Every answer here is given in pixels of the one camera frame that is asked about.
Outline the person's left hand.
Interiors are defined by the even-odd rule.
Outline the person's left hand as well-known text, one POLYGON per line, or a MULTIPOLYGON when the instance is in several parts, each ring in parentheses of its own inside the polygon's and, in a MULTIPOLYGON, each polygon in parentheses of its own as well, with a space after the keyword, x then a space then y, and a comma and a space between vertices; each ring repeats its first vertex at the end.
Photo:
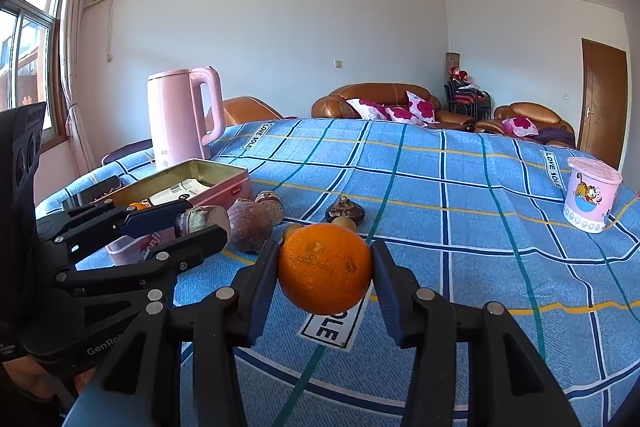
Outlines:
POLYGON ((32 357, 1 363, 2 410, 58 405, 53 377, 32 357))

